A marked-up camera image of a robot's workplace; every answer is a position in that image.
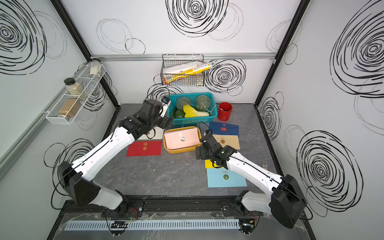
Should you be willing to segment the right green melon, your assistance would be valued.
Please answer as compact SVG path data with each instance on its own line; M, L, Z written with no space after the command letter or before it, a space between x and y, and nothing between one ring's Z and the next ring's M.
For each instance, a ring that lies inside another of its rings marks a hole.
M209 111L211 104L211 99L206 95L200 95L195 99L195 106L199 111Z

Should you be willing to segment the white envelope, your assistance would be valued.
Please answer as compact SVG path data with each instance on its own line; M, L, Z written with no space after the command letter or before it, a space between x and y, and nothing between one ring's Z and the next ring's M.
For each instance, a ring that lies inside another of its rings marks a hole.
M164 130L160 127L155 127L146 134L148 140L161 140L163 138Z

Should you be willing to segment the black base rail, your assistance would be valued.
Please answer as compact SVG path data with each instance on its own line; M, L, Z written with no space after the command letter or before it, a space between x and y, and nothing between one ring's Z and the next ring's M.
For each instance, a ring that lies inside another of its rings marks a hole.
M242 192L238 196L216 197L134 197L126 196L123 201L123 209L109 210L97 205L76 206L73 201L67 201L60 215L67 213L102 214L102 217L111 219L139 218L144 213L168 213L168 212L220 212L225 217L251 217L252 212L258 214L267 213L262 207L266 206L270 214L276 219L289 217L298 219L305 208L299 199L282 199L272 202L266 199L264 194Z

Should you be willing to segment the navy blue envelope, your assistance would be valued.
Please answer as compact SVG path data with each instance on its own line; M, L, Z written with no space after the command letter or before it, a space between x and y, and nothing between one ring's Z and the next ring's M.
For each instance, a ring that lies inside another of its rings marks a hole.
M233 125L228 123L219 123L219 122L210 122L209 127L212 130L214 135L231 135L231 136L239 135L238 125Z

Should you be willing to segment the light blue envelope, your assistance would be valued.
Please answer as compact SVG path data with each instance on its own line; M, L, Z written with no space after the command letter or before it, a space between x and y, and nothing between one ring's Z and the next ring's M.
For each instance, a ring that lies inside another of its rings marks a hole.
M234 188L247 186L246 179L233 171L224 168L209 168L206 170L209 188Z

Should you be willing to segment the clear lid jar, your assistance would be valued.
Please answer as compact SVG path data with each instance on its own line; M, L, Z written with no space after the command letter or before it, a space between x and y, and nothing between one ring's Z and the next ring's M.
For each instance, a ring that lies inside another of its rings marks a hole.
M101 61L97 58L91 59L90 75L100 77L102 70Z

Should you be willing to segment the green pepper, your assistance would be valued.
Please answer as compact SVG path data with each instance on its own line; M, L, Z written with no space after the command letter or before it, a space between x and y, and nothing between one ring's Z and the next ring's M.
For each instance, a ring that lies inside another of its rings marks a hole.
M181 110L176 110L176 111L174 111L172 117L174 119L182 119L182 118L185 117L185 113L183 111L181 111Z

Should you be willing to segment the white wrap box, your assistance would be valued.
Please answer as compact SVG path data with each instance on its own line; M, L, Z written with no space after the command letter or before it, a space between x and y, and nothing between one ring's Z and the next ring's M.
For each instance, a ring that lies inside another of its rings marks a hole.
M180 74L182 72L201 66L203 64L204 64L203 62L198 62L198 61L188 62L185 64L176 64L171 67L163 68L163 73L164 74Z

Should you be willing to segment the red envelope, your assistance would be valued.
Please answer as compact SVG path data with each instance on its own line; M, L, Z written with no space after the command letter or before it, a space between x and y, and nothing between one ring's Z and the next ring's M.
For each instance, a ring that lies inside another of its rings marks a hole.
M126 156L160 156L162 144L162 141L136 141L129 145Z

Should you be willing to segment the green melon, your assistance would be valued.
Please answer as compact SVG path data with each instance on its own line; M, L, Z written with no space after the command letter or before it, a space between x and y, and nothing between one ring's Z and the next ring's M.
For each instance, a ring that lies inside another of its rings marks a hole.
M200 95L195 99L195 106L199 111L209 111L211 104L211 99L206 95Z
M192 101L189 98L187 98L187 97L180 97L177 100L177 110L183 111L184 110L184 106L186 106L186 105L189 105L189 106L192 105Z

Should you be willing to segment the yellow foil roll box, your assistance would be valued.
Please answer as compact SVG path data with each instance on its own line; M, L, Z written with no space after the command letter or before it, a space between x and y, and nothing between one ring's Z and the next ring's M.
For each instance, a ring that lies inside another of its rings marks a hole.
M163 73L163 80L167 85L169 85L170 83L181 80L181 79L201 76L204 71L210 70L211 68L212 68L212 64L206 63L201 66L182 72L180 74L164 74Z

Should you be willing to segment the red cup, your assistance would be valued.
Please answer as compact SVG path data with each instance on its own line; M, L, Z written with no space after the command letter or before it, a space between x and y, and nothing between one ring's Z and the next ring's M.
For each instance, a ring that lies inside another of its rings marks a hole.
M232 111L233 106L230 103L220 103L218 107L218 119L222 122L228 121L230 119Z

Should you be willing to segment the beige envelope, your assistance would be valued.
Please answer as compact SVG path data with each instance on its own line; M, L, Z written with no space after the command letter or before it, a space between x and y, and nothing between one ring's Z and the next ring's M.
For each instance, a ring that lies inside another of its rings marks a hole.
M236 150L240 150L239 137L234 135L213 135L215 140L221 144L222 147L230 146Z

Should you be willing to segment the teal plastic basket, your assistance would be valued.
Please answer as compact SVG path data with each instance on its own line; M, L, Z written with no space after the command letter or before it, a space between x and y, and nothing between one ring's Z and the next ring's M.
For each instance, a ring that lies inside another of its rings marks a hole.
M211 101L211 106L209 107L209 111L208 111L208 113L210 115L207 116L207 117L194 117L194 118L179 118L179 119L175 119L174 122L173 122L174 125L183 125L184 126L184 125L198 124L199 122L209 123L214 118L216 118L218 116L218 110L216 108L216 101L215 101L215 98L214 98L213 94L211 94L211 93L190 93L190 94L171 95L170 96L171 104L170 104L170 106L169 106L169 108L167 110L167 116L171 117L172 113L177 110L177 101L181 97L188 98L192 102L192 107L195 108L196 107L196 98L198 96L201 96L201 95L207 96L210 99L210 101Z

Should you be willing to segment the pink envelope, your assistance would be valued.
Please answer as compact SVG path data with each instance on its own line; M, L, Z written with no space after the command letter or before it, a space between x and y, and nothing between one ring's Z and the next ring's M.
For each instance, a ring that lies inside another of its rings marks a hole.
M169 150L188 148L200 143L197 128L167 132L164 137Z

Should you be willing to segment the yellow envelope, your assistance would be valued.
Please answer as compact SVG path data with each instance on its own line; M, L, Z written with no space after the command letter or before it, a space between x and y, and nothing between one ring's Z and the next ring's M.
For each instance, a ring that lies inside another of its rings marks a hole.
M205 160L205 168L206 169L219 169L221 166L216 165L215 163L211 162L211 160Z

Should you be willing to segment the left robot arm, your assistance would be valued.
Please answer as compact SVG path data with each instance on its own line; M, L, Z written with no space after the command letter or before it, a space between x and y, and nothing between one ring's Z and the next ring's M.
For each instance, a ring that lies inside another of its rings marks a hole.
M123 217L130 210L127 198L93 181L97 173L121 150L141 136L159 127L168 130L173 119L166 116L171 100L145 100L142 108L132 116L124 118L115 130L99 145L72 163L58 166L59 185L77 206L97 205Z

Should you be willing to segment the black lid spice jar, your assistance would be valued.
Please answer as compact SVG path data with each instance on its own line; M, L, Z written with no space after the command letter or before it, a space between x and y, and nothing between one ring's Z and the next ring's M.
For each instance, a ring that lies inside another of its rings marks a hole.
M84 89L80 83L78 83L74 78L67 78L64 80L67 91L71 95L81 96Z

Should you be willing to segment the silver fork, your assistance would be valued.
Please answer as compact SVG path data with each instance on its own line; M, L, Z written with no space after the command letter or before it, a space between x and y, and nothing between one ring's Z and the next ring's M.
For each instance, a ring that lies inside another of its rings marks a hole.
M263 168L264 169L268 169L268 163L267 163L267 161L263 161L263 163L262 163L262 165L263 165Z

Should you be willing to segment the yellow white cabbage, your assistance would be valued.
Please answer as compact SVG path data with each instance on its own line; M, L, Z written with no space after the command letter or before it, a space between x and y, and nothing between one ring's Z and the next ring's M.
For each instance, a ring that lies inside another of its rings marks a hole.
M190 105L184 105L183 111L185 113L185 118L200 118L200 117L209 117L210 114L208 112L200 112L197 111Z

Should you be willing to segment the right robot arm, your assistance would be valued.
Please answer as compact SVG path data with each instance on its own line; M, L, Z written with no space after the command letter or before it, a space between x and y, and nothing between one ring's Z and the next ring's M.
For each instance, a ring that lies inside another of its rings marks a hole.
M293 229L307 206L298 181L291 175L272 173L244 157L230 146L222 147L212 134L200 139L208 159L219 167L235 172L263 191L240 194L241 205L249 212L272 215L281 225Z

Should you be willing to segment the left green melon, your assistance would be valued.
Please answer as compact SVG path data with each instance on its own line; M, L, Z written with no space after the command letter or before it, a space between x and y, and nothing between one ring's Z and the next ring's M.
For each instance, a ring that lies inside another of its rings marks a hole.
M192 105L192 101L189 98L187 98L187 97L180 97L177 100L177 110L183 111L184 110L184 106L186 106L186 105L189 105L189 106Z

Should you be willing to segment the yellow storage box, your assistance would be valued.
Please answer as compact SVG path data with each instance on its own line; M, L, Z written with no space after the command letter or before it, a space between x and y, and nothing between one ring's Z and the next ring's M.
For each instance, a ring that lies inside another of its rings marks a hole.
M171 129L164 133L163 144L170 154L191 152L201 145L201 137L197 127Z

